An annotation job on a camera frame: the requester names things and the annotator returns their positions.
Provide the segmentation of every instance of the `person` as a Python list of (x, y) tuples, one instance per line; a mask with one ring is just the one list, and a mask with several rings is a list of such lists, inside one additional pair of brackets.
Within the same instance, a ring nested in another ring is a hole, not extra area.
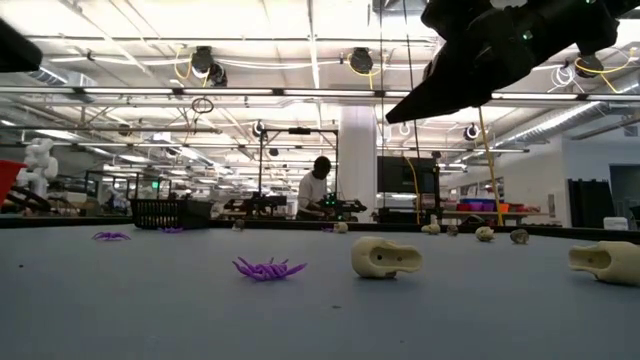
[(297, 220), (317, 221), (328, 212), (328, 209), (317, 203), (327, 194), (329, 172), (331, 172), (331, 161), (325, 156), (320, 156), (314, 161), (313, 170), (300, 180)]

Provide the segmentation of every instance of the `computer monitor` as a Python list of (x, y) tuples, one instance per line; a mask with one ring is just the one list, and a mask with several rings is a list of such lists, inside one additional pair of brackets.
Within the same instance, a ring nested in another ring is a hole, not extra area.
[(391, 156), (378, 156), (378, 192), (415, 194), (414, 171), (418, 192), (438, 194), (440, 172), (435, 159)]

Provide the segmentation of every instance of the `white column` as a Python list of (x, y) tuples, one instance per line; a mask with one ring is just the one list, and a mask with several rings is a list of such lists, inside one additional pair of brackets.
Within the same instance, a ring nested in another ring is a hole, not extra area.
[(338, 191), (341, 199), (358, 199), (367, 211), (356, 214), (360, 222), (371, 222), (376, 206), (376, 136), (373, 107), (342, 108), (338, 145)]

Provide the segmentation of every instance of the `black plastic crate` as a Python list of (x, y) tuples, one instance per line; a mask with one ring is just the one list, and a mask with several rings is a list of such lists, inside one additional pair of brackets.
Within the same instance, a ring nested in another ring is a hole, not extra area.
[(141, 229), (209, 227), (212, 203), (195, 200), (131, 200), (133, 223)]

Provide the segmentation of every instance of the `purple plastic toy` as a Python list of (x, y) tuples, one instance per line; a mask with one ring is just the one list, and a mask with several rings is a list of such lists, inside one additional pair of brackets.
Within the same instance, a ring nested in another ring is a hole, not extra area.
[(103, 240), (103, 241), (120, 241), (120, 240), (131, 240), (130, 237), (123, 233), (117, 232), (99, 232), (92, 237), (93, 240)]
[(162, 231), (166, 234), (176, 234), (182, 232), (183, 228), (158, 228), (158, 230)]
[(271, 261), (269, 261), (268, 264), (258, 265), (251, 265), (241, 257), (238, 257), (238, 260), (240, 260), (245, 266), (240, 266), (237, 262), (232, 261), (233, 265), (236, 266), (236, 269), (238, 269), (241, 274), (256, 281), (282, 280), (289, 275), (299, 272), (307, 266), (307, 264), (301, 264), (288, 269), (287, 261), (289, 261), (289, 259), (281, 262), (280, 264), (274, 264), (273, 258), (271, 258)]

